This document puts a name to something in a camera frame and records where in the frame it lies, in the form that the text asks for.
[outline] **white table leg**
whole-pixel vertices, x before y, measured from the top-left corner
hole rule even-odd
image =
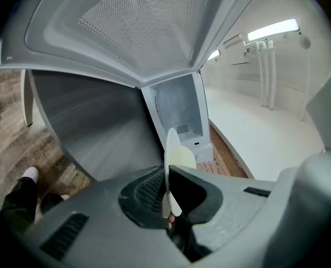
[[[28,70],[21,70],[21,106],[26,126],[32,125],[33,94]]]

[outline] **wooden deck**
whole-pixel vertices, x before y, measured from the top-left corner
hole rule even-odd
[[[198,164],[198,169],[245,178],[229,148],[213,128],[211,139],[214,161]],[[47,192],[73,195],[91,183],[59,149],[36,106],[33,108],[33,124],[25,126],[20,72],[0,71],[0,208],[5,195],[30,166],[37,167],[40,172],[39,202]]]
[[[212,162],[199,163],[196,165],[196,168],[213,174],[247,178],[228,146],[212,126],[210,126],[210,134],[214,148],[214,160]]]

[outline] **finger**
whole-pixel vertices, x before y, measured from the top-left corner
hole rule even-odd
[[[170,213],[168,219],[170,223],[173,223],[175,221],[175,216]]]

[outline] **person's leg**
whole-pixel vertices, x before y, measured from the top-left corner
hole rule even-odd
[[[35,167],[28,168],[4,199],[0,214],[17,232],[23,233],[35,220],[38,176]]]
[[[70,196],[68,194],[58,195],[54,193],[47,193],[42,199],[40,205],[41,214],[47,213],[51,208],[57,206],[59,203],[69,198]]]

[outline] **fluorescent light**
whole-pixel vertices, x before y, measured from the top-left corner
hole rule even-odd
[[[216,56],[219,56],[220,55],[220,51],[219,50],[216,50],[215,52],[213,52],[212,54],[211,54],[211,56],[208,58],[208,60],[210,60],[210,59],[212,59],[212,58],[214,58],[214,57],[216,57]]]
[[[299,30],[299,26],[296,19],[293,18],[282,22],[274,23],[251,33],[248,33],[248,40],[253,41],[266,36],[297,30]]]

